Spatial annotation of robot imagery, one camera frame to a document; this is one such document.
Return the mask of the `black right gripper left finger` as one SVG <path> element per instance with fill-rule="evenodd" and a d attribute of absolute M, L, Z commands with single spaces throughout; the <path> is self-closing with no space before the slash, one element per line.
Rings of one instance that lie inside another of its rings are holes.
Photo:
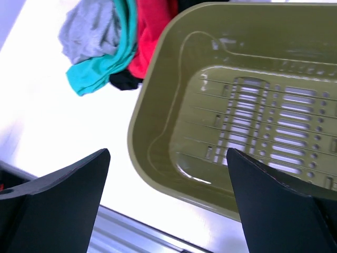
<path fill-rule="evenodd" d="M 86 252 L 110 165 L 100 149 L 39 178 L 1 163 L 1 252 Z"/>

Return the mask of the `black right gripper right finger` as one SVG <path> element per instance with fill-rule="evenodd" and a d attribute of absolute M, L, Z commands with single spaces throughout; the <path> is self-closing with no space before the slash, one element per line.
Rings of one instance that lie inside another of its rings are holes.
<path fill-rule="evenodd" d="M 230 148 L 227 166 L 249 252 L 336 252 L 336 192 Z"/>

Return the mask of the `green tank top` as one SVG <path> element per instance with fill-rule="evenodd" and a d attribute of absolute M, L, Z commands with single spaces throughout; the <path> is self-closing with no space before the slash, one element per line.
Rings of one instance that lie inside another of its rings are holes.
<path fill-rule="evenodd" d="M 69 84 L 79 96 L 93 93 L 109 82 L 111 74 L 119 73 L 130 64 L 137 49 L 136 1 L 115 1 L 121 22 L 121 38 L 113 55 L 82 61 L 66 72 Z"/>

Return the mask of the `grey tank top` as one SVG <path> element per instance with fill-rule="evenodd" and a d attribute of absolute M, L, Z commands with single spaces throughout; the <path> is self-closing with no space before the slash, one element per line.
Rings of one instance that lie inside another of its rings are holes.
<path fill-rule="evenodd" d="M 63 54 L 78 64 L 114 55 L 121 39 L 121 22 L 113 1 L 79 1 L 66 15 L 58 36 Z"/>

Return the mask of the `red tank top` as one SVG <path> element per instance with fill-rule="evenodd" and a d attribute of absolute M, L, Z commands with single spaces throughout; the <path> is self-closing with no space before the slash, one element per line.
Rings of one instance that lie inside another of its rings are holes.
<path fill-rule="evenodd" d="M 137 51 L 128 66 L 130 73 L 144 79 L 158 39 L 178 14 L 178 1 L 137 1 Z"/>

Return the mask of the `black tank top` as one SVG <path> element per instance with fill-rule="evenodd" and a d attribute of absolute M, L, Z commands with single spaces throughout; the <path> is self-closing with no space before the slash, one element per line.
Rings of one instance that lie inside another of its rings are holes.
<path fill-rule="evenodd" d="M 109 82 L 121 91 L 136 90 L 138 85 L 143 82 L 142 79 L 134 77 L 129 70 L 123 70 L 121 72 L 111 74 L 109 76 Z"/>

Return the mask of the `olive green plastic basket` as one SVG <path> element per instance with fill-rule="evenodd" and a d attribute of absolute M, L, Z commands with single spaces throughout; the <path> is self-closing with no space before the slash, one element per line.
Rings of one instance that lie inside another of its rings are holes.
<path fill-rule="evenodd" d="M 336 190 L 335 3 L 203 3 L 165 28 L 128 131 L 136 172 L 239 220 L 229 148 Z"/>

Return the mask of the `aluminium mounting rail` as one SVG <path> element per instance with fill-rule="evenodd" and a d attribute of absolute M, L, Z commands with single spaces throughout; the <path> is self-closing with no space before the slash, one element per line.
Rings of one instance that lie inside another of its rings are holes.
<path fill-rule="evenodd" d="M 208 252 L 102 205 L 87 252 Z"/>

